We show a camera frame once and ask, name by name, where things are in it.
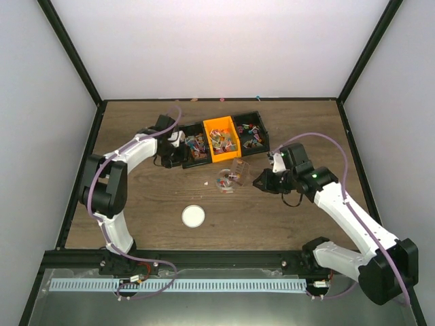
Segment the brown slotted scoop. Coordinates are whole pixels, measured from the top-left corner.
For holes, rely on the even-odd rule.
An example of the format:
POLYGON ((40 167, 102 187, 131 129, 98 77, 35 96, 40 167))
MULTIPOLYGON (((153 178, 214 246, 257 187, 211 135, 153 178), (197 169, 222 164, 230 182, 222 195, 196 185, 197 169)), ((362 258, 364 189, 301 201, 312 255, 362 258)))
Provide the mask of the brown slotted scoop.
POLYGON ((229 178, 234 187, 249 187, 256 178, 251 171, 251 166, 240 158, 235 158, 230 167, 229 178))

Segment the black bin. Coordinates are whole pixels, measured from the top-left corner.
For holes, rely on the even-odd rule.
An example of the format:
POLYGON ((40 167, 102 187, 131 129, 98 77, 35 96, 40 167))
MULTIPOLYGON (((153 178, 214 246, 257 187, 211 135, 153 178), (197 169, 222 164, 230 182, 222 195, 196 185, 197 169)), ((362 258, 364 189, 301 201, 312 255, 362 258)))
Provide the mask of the black bin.
POLYGON ((179 127, 184 132, 190 156, 182 164, 184 169, 211 164, 210 145, 202 122, 184 124, 179 127))
POLYGON ((241 155, 251 156, 270 151, 268 131, 258 111, 232 116, 241 144, 241 155))

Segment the clear plastic cup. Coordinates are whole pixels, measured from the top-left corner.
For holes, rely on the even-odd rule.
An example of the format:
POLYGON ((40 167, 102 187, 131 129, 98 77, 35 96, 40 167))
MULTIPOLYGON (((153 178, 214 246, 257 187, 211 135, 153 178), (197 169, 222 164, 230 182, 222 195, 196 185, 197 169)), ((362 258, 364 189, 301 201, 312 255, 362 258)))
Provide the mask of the clear plastic cup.
POLYGON ((215 179, 217 189, 223 194, 231 194, 242 187, 241 174, 230 169, 222 169, 215 179))

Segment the orange candy bin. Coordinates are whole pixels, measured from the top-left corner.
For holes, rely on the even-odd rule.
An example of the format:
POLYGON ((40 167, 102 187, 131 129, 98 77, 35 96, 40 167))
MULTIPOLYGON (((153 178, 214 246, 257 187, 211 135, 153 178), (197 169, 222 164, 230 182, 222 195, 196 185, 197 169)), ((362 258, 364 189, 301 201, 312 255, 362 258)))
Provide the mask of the orange candy bin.
POLYGON ((242 156, 237 128, 229 115, 204 120, 203 126, 209 142, 213 163, 232 160, 242 156))

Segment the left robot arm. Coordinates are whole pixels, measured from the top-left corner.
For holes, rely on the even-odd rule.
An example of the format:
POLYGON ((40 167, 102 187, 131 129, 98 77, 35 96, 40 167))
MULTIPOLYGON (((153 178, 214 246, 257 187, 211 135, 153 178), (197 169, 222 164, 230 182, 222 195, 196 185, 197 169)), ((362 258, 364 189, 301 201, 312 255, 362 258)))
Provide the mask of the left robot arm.
POLYGON ((163 168, 181 166, 192 158, 178 121, 160 115, 154 126, 140 130, 120 148, 86 159, 79 201, 97 221, 107 250, 117 254, 114 263, 123 274, 132 274, 139 266, 138 256, 131 252, 135 241, 124 216, 128 175, 150 158, 160 158, 163 168))

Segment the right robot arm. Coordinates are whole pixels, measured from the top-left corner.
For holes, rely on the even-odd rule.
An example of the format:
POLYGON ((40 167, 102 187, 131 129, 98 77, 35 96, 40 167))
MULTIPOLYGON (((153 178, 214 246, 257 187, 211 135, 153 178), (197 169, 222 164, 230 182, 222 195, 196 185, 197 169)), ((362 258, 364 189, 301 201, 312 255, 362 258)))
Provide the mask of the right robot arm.
POLYGON ((271 167, 254 180, 254 187, 280 196, 297 192, 334 220, 357 247, 352 251, 318 237, 302 248, 307 272, 325 268, 343 274, 378 305, 407 295, 419 282, 417 245, 409 238, 400 240, 376 222, 347 193, 343 179, 325 166, 314 167, 303 144, 292 143, 267 156, 271 167))

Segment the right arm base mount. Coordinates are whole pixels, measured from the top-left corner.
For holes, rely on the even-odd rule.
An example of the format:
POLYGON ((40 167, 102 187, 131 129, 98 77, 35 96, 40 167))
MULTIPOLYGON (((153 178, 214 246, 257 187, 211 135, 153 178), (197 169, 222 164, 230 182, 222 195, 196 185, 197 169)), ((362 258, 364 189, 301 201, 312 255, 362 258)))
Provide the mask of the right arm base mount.
POLYGON ((308 241, 299 251, 285 251, 280 256, 283 274, 303 276, 323 276, 331 272, 330 268, 321 267, 314 257, 314 250, 330 239, 320 236, 308 241))

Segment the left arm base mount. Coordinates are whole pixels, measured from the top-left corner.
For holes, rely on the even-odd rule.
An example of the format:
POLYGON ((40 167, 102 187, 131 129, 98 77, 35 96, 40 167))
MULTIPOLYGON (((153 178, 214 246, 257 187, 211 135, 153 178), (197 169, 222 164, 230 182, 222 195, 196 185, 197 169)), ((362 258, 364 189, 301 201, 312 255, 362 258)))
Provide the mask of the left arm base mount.
POLYGON ((156 275, 157 271, 158 268, 153 263, 128 259, 108 250, 104 250, 99 267, 100 275, 112 275, 116 277, 127 277, 136 274, 156 275))

